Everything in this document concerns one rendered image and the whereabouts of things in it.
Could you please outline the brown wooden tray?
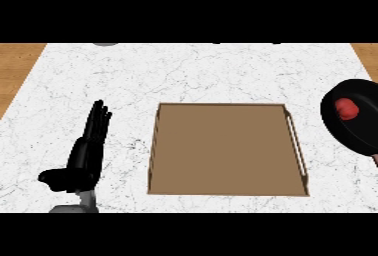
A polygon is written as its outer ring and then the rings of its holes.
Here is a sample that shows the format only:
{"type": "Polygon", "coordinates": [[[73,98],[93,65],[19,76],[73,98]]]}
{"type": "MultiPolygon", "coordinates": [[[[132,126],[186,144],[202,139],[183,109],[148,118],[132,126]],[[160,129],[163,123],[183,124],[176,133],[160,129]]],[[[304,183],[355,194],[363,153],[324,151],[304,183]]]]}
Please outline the brown wooden tray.
{"type": "Polygon", "coordinates": [[[307,180],[282,104],[160,105],[151,194],[301,197],[309,194],[307,180]]]}

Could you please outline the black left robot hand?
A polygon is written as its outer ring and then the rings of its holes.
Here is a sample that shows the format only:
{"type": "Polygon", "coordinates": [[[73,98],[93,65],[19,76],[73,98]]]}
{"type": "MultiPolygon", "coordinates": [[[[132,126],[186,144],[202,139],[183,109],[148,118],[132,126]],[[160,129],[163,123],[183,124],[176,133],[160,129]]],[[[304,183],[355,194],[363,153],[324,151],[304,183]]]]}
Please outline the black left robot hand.
{"type": "Polygon", "coordinates": [[[95,189],[102,172],[104,144],[112,113],[104,101],[93,103],[81,137],[75,140],[67,167],[44,170],[39,175],[53,192],[75,193],[95,189]]]}

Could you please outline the black pot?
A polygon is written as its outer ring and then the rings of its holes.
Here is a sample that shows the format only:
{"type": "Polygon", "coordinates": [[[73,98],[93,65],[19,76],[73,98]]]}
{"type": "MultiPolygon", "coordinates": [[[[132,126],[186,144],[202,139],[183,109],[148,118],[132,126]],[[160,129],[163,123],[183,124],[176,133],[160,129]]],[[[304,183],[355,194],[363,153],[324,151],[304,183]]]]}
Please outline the black pot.
{"type": "Polygon", "coordinates": [[[372,157],[378,165],[378,83],[347,79],[325,94],[321,116],[329,133],[356,153],[372,157]],[[353,100],[359,107],[355,119],[343,121],[335,108],[340,98],[353,100]]]}

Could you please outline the red bell pepper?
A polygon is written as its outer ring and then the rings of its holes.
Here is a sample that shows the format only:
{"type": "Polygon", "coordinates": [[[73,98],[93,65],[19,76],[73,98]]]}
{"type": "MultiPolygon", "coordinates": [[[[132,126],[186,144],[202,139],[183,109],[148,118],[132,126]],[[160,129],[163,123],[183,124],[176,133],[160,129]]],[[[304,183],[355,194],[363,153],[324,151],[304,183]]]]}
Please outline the red bell pepper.
{"type": "Polygon", "coordinates": [[[355,119],[359,115],[359,107],[353,100],[340,98],[335,102],[337,113],[343,121],[355,119]]]}

